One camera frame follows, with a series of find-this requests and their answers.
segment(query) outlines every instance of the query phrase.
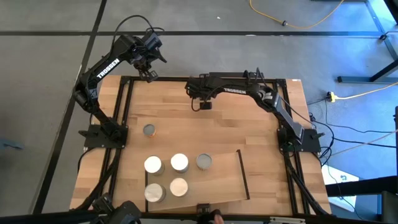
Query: yellow cable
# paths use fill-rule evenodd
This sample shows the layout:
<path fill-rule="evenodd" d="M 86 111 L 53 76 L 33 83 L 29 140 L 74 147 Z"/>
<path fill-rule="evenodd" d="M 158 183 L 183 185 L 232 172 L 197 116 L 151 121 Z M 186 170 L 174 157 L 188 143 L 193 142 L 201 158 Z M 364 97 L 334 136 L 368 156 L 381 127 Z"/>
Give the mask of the yellow cable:
<path fill-rule="evenodd" d="M 385 86 L 385 87 L 383 87 L 383 88 L 378 88 L 377 90 L 367 91 L 367 92 L 365 92 L 365 93 L 361 93 L 361 94 L 353 95 L 353 96 L 338 97 L 338 96 L 335 95 L 335 99 L 336 99 L 336 100 L 348 100 L 348 99 L 356 98 L 356 97 L 363 96 L 363 95 L 366 95 L 366 94 L 369 94 L 369 93 L 374 93 L 374 92 L 376 92 L 376 91 L 385 90 L 386 88 L 392 87 L 392 86 L 394 86 L 394 85 L 396 85 L 396 84 L 398 84 L 398 82 L 393 83 L 393 84 L 388 85 L 388 86 Z"/>
<path fill-rule="evenodd" d="M 277 21 L 277 22 L 279 22 L 280 24 L 283 24 L 283 23 L 284 23 L 283 21 L 280 21 L 280 20 L 276 19 L 275 17 L 272 17 L 272 16 L 270 16 L 270 15 L 267 15 L 267 14 L 265 14 L 265 13 L 263 13 L 263 12 L 260 12 L 260 11 L 256 10 L 256 9 L 253 7 L 253 5 L 251 4 L 251 1 L 252 1 L 252 0 L 249 0 L 249 4 L 250 4 L 251 9 L 253 9 L 254 12 L 256 12 L 256 13 L 258 13 L 258 14 L 260 14 L 260 15 L 266 16 L 266 17 L 268 17 L 268 18 L 270 18 L 270 19 L 273 19 L 274 21 Z M 309 29 L 309 28 L 315 27 L 316 25 L 319 25 L 321 22 L 323 22 L 325 19 L 327 19 L 329 16 L 331 16 L 331 15 L 341 6 L 341 4 L 342 4 L 343 2 L 344 2 L 344 0 L 341 0 L 340 3 L 334 8 L 334 10 L 332 10 L 327 16 L 325 16 L 323 19 L 321 19 L 320 21 L 318 21 L 316 24 L 313 24 L 313 25 L 310 25 L 310 26 L 306 26 L 306 27 L 300 27 L 300 26 L 290 25 L 290 24 L 288 24 L 288 23 L 286 22 L 286 25 L 289 26 L 289 27 L 296 28 L 296 29 Z"/>

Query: metal can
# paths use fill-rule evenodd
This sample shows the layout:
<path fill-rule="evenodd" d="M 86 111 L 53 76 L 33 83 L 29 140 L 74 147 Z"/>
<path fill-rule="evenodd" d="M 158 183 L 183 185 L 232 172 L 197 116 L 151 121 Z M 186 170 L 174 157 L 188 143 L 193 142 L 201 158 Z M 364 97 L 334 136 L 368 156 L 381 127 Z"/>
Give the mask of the metal can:
<path fill-rule="evenodd" d="M 170 191 L 176 197 L 183 197 L 188 192 L 188 183 L 182 178 L 176 178 L 170 183 Z"/>
<path fill-rule="evenodd" d="M 163 174 L 164 163 L 157 156 L 150 156 L 144 162 L 145 170 L 153 175 Z"/>
<path fill-rule="evenodd" d="M 182 153 L 174 155 L 170 162 L 173 169 L 180 174 L 185 173 L 189 168 L 188 157 Z"/>
<path fill-rule="evenodd" d="M 159 184 L 149 184 L 144 191 L 148 202 L 161 202 L 166 196 L 166 189 Z"/>
<path fill-rule="evenodd" d="M 153 137 L 156 134 L 156 129 L 153 124 L 145 125 L 142 131 L 144 132 L 145 136 L 148 137 Z"/>
<path fill-rule="evenodd" d="M 203 153 L 197 157 L 197 166 L 201 170 L 208 170 L 211 166 L 213 159 L 209 154 Z"/>

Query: wooden board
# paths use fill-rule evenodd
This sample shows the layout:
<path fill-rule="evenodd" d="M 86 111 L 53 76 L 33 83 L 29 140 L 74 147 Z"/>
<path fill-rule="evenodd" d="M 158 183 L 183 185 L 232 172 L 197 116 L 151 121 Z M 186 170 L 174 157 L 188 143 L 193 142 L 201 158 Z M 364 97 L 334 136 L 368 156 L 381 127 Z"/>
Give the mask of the wooden board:
<path fill-rule="evenodd" d="M 119 79 L 118 76 L 106 77 L 99 93 L 101 108 L 109 116 L 113 113 Z M 211 209 L 219 208 L 224 214 L 291 215 L 285 165 L 278 152 L 278 122 L 274 115 L 258 107 L 252 98 L 232 93 L 219 94 L 212 100 L 212 110 L 193 112 L 184 86 L 184 82 L 134 82 L 127 121 L 129 136 L 119 164 L 114 206 L 130 200 L 141 211 L 145 210 L 143 164 L 148 156 L 155 154 L 165 158 L 181 152 L 192 157 L 204 149 L 212 154 L 240 149 L 251 199 L 217 203 L 211 205 Z M 287 80 L 287 90 L 292 107 L 309 119 L 301 81 Z M 310 127 L 296 114 L 293 119 Z M 157 129 L 152 139 L 142 134 L 142 128 L 149 123 Z M 103 154 L 102 149 L 95 149 L 83 158 L 71 208 L 79 206 L 97 183 Z M 318 160 L 306 152 L 301 152 L 300 157 L 306 186 L 330 212 Z M 297 186 L 296 198 L 298 210 L 302 212 Z M 167 212 L 195 213 L 196 209 L 187 207 Z"/>
<path fill-rule="evenodd" d="M 163 161 L 165 171 L 160 176 L 148 174 L 148 184 L 160 184 L 166 188 L 166 197 L 159 203 L 148 203 L 148 210 L 159 211 L 191 207 L 199 203 L 221 203 L 246 200 L 243 175 L 237 152 L 212 154 L 213 163 L 208 170 L 200 170 L 196 157 L 189 157 L 189 169 L 178 174 L 172 169 L 170 160 Z M 169 185 L 174 178 L 181 177 L 188 183 L 184 197 L 172 195 Z"/>

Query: wooden table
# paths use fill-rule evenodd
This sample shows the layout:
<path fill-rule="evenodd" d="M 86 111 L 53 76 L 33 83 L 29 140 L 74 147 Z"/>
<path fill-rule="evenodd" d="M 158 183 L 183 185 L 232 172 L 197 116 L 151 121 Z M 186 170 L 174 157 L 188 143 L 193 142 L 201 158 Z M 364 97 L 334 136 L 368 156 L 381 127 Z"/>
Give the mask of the wooden table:
<path fill-rule="evenodd" d="M 108 116 L 113 113 L 119 80 L 120 76 L 108 76 L 101 86 L 99 103 Z M 127 120 L 129 136 L 121 154 L 114 206 L 130 200 L 145 211 L 144 161 L 151 155 L 167 159 L 178 152 L 190 157 L 204 152 L 222 154 L 240 149 L 251 199 L 213 204 L 211 209 L 218 208 L 224 214 L 291 215 L 285 165 L 277 143 L 278 122 L 274 115 L 266 113 L 248 96 L 229 93 L 219 94 L 212 100 L 212 110 L 193 112 L 184 86 L 185 82 L 134 82 Z M 287 90 L 292 107 L 308 118 L 301 81 L 287 80 Z M 293 119 L 310 127 L 296 114 Z M 142 133 L 142 128 L 149 123 L 157 130 L 153 138 Z M 104 149 L 95 149 L 83 158 L 70 208 L 79 206 L 96 185 L 103 157 Z M 300 157 L 307 188 L 323 209 L 330 212 L 318 160 L 307 152 L 301 152 Z M 298 211 L 303 212 L 297 186 L 295 191 Z M 195 213 L 196 208 L 166 212 Z"/>

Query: gray floor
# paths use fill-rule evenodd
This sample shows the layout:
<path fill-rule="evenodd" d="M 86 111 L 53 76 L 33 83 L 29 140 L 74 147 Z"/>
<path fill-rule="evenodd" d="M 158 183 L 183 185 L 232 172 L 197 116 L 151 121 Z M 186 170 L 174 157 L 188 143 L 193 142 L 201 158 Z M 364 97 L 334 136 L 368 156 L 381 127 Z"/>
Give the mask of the gray floor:
<path fill-rule="evenodd" d="M 309 25 L 327 14 L 337 2 L 258 1 L 253 5 L 293 24 Z M 372 5 L 386 30 L 395 29 L 394 20 L 383 0 Z M 100 1 L 0 0 L 0 30 L 91 30 Z M 245 0 L 217 1 L 109 1 L 99 29 L 114 30 L 131 14 L 146 16 L 153 26 L 166 30 L 294 30 L 282 27 L 253 12 Z M 131 20 L 121 30 L 143 30 L 140 19 Z M 344 3 L 334 15 L 311 30 L 377 31 L 363 3 Z M 256 67 L 269 78 L 303 80 L 305 96 L 312 102 L 334 91 L 348 96 L 379 88 L 380 85 L 338 84 L 339 75 L 370 76 L 392 62 L 384 43 L 358 37 L 161 37 L 161 51 L 168 63 L 153 63 L 159 75 L 198 75 L 206 72 L 238 72 Z M 398 49 L 398 39 L 391 37 Z M 23 151 L 0 151 L 0 216 L 29 212 L 37 184 L 53 144 L 59 122 L 79 70 L 88 37 L 0 37 L 0 136 L 19 141 Z M 88 63 L 92 66 L 108 53 L 109 37 L 97 37 Z M 137 75 L 132 66 L 120 65 L 113 74 Z M 398 88 L 392 87 L 362 98 L 328 105 L 328 121 L 361 130 L 392 131 L 392 114 Z M 319 121 L 325 121 L 325 105 L 309 107 Z M 83 138 L 77 134 L 88 125 L 88 115 L 76 106 L 60 161 L 49 192 L 45 212 L 68 209 L 76 178 L 76 163 L 82 153 Z M 330 142 L 326 133 L 322 144 Z M 343 139 L 367 141 L 379 134 L 359 134 L 333 128 Z M 394 145 L 394 138 L 380 144 Z M 335 142 L 333 151 L 352 146 Z M 395 150 L 361 147 L 330 159 L 330 165 L 368 179 L 396 174 Z M 375 197 L 360 197 L 357 210 L 372 218 Z M 342 214 L 338 208 L 333 212 Z"/>

